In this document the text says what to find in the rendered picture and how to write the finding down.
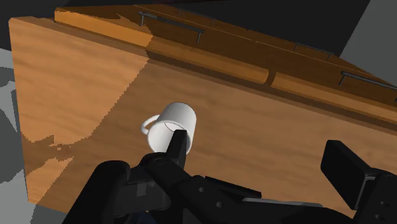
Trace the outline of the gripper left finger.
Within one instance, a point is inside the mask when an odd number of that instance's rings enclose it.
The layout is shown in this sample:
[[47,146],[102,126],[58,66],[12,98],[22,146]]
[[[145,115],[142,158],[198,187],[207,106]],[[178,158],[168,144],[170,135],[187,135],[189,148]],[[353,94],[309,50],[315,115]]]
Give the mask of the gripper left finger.
[[187,132],[177,130],[164,153],[150,153],[130,167],[121,160],[99,164],[62,224],[204,224],[186,208],[178,186],[189,180],[196,206],[216,208],[261,193],[211,177],[190,176],[184,170]]

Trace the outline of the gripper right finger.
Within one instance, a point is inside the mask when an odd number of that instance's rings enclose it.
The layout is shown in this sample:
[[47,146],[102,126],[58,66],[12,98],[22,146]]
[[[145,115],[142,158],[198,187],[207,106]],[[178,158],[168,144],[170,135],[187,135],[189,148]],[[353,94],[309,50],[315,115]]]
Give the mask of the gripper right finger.
[[370,167],[342,141],[328,140],[321,171],[356,213],[348,224],[397,224],[397,175]]

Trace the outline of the white mug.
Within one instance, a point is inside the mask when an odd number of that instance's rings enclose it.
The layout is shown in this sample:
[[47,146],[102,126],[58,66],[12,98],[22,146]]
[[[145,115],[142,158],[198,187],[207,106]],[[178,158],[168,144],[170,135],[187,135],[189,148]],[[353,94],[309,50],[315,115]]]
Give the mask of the white mug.
[[148,145],[153,152],[166,152],[176,130],[187,131],[186,154],[190,152],[195,133],[197,116],[194,110],[183,102],[173,102],[159,114],[145,120],[141,132],[147,135]]

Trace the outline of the wooden chest of drawers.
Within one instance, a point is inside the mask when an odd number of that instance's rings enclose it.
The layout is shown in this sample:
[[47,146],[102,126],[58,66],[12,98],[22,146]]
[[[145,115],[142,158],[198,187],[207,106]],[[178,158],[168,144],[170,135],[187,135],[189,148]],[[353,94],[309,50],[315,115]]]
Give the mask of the wooden chest of drawers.
[[397,174],[397,90],[290,41],[164,4],[57,8],[9,31],[30,202],[68,212],[105,160],[150,152],[172,102],[197,124],[186,170],[352,211],[320,170],[337,139]]

